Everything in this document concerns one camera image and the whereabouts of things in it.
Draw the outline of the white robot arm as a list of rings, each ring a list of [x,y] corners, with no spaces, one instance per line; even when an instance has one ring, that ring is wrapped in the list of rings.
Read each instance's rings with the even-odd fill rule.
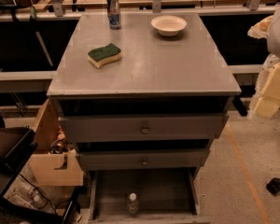
[[[247,34],[267,40],[269,55],[260,68],[249,109],[252,115],[269,119],[280,108],[280,7],[252,26]]]

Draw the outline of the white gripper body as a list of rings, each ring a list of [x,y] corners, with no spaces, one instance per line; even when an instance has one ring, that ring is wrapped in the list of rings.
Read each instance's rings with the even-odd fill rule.
[[[259,70],[249,109],[251,115],[269,119],[280,108],[280,17],[271,15],[261,20],[247,34],[267,39],[270,54]]]

